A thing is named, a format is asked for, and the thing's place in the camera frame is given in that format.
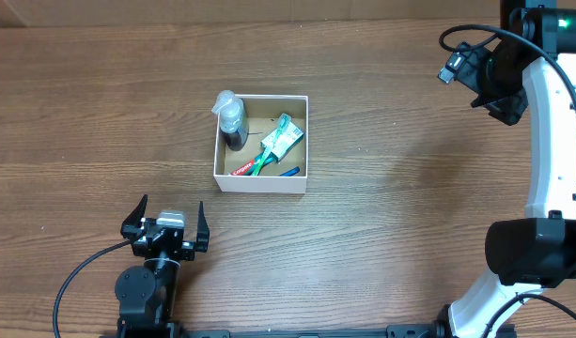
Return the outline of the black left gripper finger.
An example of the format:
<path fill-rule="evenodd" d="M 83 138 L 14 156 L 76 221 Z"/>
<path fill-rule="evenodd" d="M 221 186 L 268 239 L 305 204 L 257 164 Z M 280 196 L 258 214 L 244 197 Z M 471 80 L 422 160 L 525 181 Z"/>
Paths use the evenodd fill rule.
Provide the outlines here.
<path fill-rule="evenodd" d="M 203 202 L 199 203 L 197 217 L 195 251 L 199 253 L 206 253 L 210 243 L 210 229 L 204 214 Z"/>
<path fill-rule="evenodd" d="M 148 196 L 144 194 L 135 209 L 122 222 L 120 234 L 124 238 L 141 238 L 144 236 L 142 219 L 145 216 Z"/>

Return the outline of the Colgate toothpaste tube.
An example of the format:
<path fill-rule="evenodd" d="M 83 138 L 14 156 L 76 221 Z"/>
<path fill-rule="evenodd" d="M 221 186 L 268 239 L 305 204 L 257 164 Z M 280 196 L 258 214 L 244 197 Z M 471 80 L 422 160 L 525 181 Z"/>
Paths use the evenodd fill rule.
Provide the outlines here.
<path fill-rule="evenodd" d="M 252 173 L 255 171 L 256 167 L 258 166 L 260 160 L 262 159 L 263 154 L 260 153 L 255 156 L 252 160 L 244 164 L 243 166 L 239 167 L 238 169 L 230 172 L 231 176 L 251 176 Z M 263 163 L 262 167 L 272 163 L 275 161 L 275 157 L 270 155 Z"/>

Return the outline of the blue disposable razor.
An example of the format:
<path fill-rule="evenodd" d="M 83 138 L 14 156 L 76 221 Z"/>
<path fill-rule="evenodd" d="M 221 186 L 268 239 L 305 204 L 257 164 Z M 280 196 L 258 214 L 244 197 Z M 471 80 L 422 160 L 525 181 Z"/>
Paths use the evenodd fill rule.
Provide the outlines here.
<path fill-rule="evenodd" d="M 301 171 L 299 166 L 296 166 L 292 169 L 289 169 L 288 171 L 284 172 L 281 174 L 281 177 L 293 177 L 296 174 L 298 174 Z"/>

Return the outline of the green white soap box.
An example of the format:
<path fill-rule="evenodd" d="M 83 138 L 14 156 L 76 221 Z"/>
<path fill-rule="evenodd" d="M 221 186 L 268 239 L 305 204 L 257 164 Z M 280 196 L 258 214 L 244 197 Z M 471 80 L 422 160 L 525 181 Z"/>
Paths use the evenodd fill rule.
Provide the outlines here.
<path fill-rule="evenodd" d="M 272 141 L 274 140 L 277 131 L 278 129 L 275 128 L 270 134 L 262 139 L 260 144 L 263 149 L 266 149 L 268 146 L 273 146 L 270 155 L 276 161 L 281 161 L 286 157 L 292 148 L 294 148 L 303 140 L 304 132 L 292 121 L 290 121 L 277 141 L 273 143 Z"/>

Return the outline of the green white toothbrush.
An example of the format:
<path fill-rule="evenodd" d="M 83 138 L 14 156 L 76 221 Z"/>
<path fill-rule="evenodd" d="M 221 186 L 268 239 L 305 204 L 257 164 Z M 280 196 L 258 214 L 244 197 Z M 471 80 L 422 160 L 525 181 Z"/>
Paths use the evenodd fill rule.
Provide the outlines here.
<path fill-rule="evenodd" d="M 276 143 L 278 142 L 280 136 L 282 135 L 282 133 L 285 131 L 285 129 L 288 127 L 289 123 L 291 122 L 291 116 L 287 115 L 285 113 L 281 114 L 279 119 L 278 119 L 278 123 L 277 123 L 277 128 L 276 128 L 276 134 L 275 136 L 272 138 L 272 142 L 265 147 L 265 150 L 261 156 L 260 162 L 258 163 L 258 165 L 255 167 L 252 176 L 255 177 L 259 174 L 260 170 L 262 169 L 262 167 L 264 166 L 265 161 L 269 158 L 269 156 L 272 153 L 272 150 L 275 148 Z"/>

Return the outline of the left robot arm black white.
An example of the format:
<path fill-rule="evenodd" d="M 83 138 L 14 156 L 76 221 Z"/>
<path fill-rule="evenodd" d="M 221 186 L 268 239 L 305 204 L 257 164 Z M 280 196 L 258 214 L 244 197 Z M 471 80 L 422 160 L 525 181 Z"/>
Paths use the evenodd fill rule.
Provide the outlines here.
<path fill-rule="evenodd" d="M 186 337 L 187 330 L 172 318 L 179 269 L 209 248 L 210 229 L 199 206 L 194 240 L 186 240 L 186 214 L 162 211 L 156 218 L 145 216 L 148 198 L 143 196 L 120 227 L 132 253 L 142 257 L 141 266 L 120 273 L 115 285 L 119 301 L 117 337 Z"/>

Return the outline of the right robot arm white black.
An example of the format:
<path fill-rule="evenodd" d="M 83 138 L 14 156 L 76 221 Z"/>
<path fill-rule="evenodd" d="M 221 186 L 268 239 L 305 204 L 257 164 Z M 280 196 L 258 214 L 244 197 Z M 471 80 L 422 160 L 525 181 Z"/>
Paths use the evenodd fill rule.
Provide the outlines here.
<path fill-rule="evenodd" d="M 392 337 L 512 337 L 509 318 L 529 300 L 576 279 L 576 9 L 504 1 L 500 23 L 477 44 L 452 47 L 446 84 L 508 126 L 531 118 L 531 184 L 524 215 L 493 223 L 487 267 L 430 324 L 391 325 Z"/>

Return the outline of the white cardboard box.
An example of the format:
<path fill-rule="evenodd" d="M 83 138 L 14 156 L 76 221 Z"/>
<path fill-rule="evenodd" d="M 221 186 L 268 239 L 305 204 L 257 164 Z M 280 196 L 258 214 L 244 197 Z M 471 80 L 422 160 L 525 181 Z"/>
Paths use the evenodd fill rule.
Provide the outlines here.
<path fill-rule="evenodd" d="M 213 161 L 213 177 L 222 192 L 295 193 L 304 194 L 307 187 L 309 163 L 309 99 L 304 95 L 240 94 L 247 120 L 249 135 L 240 151 L 226 146 L 222 133 L 217 131 Z M 286 113 L 303 132 L 303 140 L 279 162 L 272 162 L 255 176 L 231 176 L 229 173 L 243 166 L 263 152 L 263 138 L 277 127 L 277 118 Z M 301 171 L 293 177 L 281 174 L 299 166 Z"/>

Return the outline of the clear pump bottle dark liquid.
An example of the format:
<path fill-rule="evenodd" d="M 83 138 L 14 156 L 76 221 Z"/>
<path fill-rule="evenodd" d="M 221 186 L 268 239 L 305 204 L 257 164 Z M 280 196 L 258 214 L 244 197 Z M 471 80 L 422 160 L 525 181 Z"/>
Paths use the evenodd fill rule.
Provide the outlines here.
<path fill-rule="evenodd" d="M 211 111 L 218 116 L 219 129 L 232 151 L 240 151 L 247 141 L 249 124 L 244 104 L 234 92 L 221 91 Z"/>

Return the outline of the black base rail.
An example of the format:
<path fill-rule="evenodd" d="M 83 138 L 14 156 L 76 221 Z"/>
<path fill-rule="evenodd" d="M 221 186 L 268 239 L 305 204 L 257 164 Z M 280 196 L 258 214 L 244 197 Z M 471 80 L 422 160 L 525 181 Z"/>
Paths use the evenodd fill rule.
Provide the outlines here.
<path fill-rule="evenodd" d="M 118 337 L 179 337 L 179 338 L 447 338 L 452 337 L 445 324 L 435 321 L 430 324 L 396 324 L 385 329 L 342 329 L 342 330 L 186 330 L 182 326 L 171 326 L 166 330 L 126 331 L 119 328 L 117 333 L 103 335 L 102 338 Z"/>

